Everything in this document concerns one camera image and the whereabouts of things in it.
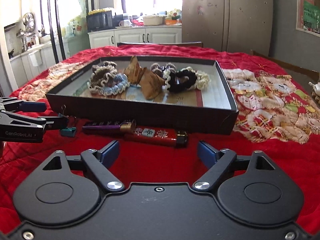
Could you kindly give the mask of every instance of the kitchen counter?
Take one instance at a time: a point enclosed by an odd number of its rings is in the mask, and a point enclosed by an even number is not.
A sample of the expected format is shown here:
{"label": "kitchen counter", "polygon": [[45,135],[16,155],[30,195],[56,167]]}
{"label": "kitchen counter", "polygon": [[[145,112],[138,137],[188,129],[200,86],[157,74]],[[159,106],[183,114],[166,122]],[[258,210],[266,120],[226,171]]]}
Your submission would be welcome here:
{"label": "kitchen counter", "polygon": [[10,59],[10,62],[13,61],[13,60],[15,60],[15,59],[18,58],[18,57],[21,57],[21,56],[23,56],[23,55],[27,55],[27,54],[29,54],[30,52],[33,52],[33,51],[35,51],[35,50],[37,50],[37,49],[44,49],[44,48],[47,48],[47,47],[50,47],[50,46],[51,46],[51,41],[48,41],[48,42],[43,43],[43,44],[40,44],[40,45],[36,45],[36,46],[32,47],[31,49],[28,49],[28,50],[25,51],[25,52],[16,54],[13,58]]}
{"label": "kitchen counter", "polygon": [[97,33],[97,32],[105,32],[105,31],[115,31],[115,30],[130,30],[130,29],[146,29],[146,28],[182,28],[182,24],[178,23],[178,24],[173,24],[173,25],[147,25],[147,26],[130,26],[130,27],[116,27],[113,29],[107,29],[107,30],[101,30],[101,31],[94,31],[94,32],[88,32],[88,34],[90,35],[91,33]]}

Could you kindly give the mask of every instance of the refrigerator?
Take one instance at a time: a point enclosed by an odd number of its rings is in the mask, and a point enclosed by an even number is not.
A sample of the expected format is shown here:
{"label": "refrigerator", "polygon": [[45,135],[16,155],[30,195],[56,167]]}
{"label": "refrigerator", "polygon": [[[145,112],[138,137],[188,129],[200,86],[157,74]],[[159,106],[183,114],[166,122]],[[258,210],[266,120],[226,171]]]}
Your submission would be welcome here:
{"label": "refrigerator", "polygon": [[52,50],[56,63],[90,49],[88,0],[48,0]]}
{"label": "refrigerator", "polygon": [[217,51],[268,55],[272,21],[273,0],[182,0],[182,42]]}

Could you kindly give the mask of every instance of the cat print fabric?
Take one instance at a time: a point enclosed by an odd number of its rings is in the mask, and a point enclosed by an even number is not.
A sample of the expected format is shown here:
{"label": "cat print fabric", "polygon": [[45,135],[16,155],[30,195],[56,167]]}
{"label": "cat print fabric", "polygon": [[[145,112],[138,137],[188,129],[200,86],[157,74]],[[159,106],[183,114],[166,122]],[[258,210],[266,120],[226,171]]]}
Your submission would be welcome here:
{"label": "cat print fabric", "polygon": [[239,115],[234,131],[252,142],[267,139],[304,144],[320,134],[320,110],[310,96],[297,89],[290,75],[265,71],[224,69]]}

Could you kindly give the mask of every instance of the black metal plate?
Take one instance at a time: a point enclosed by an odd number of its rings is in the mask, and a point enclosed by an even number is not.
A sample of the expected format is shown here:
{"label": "black metal plate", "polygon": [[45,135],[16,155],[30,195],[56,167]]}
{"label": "black metal plate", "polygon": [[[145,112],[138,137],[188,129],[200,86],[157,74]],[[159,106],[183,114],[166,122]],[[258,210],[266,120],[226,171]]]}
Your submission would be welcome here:
{"label": "black metal plate", "polygon": [[[164,191],[156,192],[156,187],[163,187]],[[196,193],[187,183],[133,183],[123,193],[107,195],[92,215],[65,228],[24,223],[10,238],[21,239],[24,231],[32,231],[35,239],[42,240],[282,240],[291,231],[296,233],[296,240],[309,238],[294,223],[277,228],[238,223],[221,212],[212,194]]]}

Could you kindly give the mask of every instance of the red blanket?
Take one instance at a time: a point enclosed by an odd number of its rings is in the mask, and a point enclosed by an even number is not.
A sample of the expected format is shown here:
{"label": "red blanket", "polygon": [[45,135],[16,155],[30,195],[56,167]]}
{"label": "red blanket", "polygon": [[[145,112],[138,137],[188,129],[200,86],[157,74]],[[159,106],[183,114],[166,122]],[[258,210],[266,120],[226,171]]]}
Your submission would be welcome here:
{"label": "red blanket", "polygon": [[[216,59],[224,69],[247,69],[254,72],[255,75],[260,75],[261,72],[286,75],[286,72],[277,64],[260,57],[195,47],[161,45],[104,47],[79,52],[65,62],[84,62],[99,57],[121,55],[167,55]],[[44,78],[47,74],[48,71],[45,71],[37,79]],[[293,84],[297,89],[301,89],[294,81]],[[12,96],[18,96],[18,94],[19,90],[15,91]],[[54,113],[49,107],[45,113],[30,115],[35,117],[54,115]],[[84,122],[85,120],[78,122],[78,131]],[[111,171],[126,186],[131,181],[187,181],[193,183],[206,171],[196,156],[196,146],[199,140],[205,140],[217,149],[230,148],[239,155],[250,155],[253,150],[262,150],[303,190],[305,203],[298,223],[310,233],[318,231],[320,229],[320,137],[310,132],[308,138],[303,142],[293,140],[284,142],[277,137],[271,137],[273,139],[264,138],[259,143],[254,143],[241,133],[239,129],[241,123],[242,121],[238,120],[235,126],[235,130],[236,127],[238,128],[237,132],[233,132],[230,136],[190,134],[188,147],[184,149],[120,140],[120,156]],[[85,135],[82,132],[77,132],[74,138],[66,138],[61,137],[58,131],[48,131],[41,144],[8,143],[3,158],[0,160],[0,230],[8,233],[19,224],[19,218],[12,204],[12,195],[16,187],[53,151],[61,149],[68,155],[78,155],[89,148],[100,149],[111,140],[111,137]]]}

